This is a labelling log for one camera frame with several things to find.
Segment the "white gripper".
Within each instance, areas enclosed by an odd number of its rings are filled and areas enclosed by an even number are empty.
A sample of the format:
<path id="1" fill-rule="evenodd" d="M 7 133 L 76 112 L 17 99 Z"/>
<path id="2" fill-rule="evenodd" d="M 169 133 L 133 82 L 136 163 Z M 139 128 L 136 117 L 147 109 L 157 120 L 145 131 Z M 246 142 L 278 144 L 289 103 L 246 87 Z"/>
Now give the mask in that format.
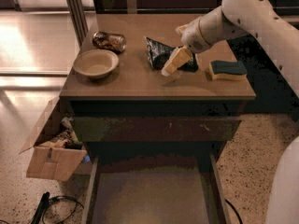
<path id="1" fill-rule="evenodd" d="M 213 23 L 204 17 L 177 27 L 176 32 L 181 35 L 184 46 L 173 50 L 161 71 L 162 75 L 168 77 L 175 73 L 192 58 L 192 53 L 202 53 L 210 49 L 215 41 L 214 28 Z"/>

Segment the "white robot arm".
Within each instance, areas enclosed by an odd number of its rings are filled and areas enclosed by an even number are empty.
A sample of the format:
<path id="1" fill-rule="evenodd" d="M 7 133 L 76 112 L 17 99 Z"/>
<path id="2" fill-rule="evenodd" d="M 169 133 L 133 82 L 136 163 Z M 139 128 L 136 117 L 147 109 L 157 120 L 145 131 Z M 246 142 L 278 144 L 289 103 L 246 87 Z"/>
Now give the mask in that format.
<path id="1" fill-rule="evenodd" d="M 177 33 L 182 46 L 162 69 L 169 76 L 193 54 L 250 34 L 255 37 L 293 92 L 299 96 L 299 30 L 284 21 L 268 0 L 222 0 L 221 5 Z M 299 137 L 283 152 L 275 172 L 265 224 L 299 224 Z"/>

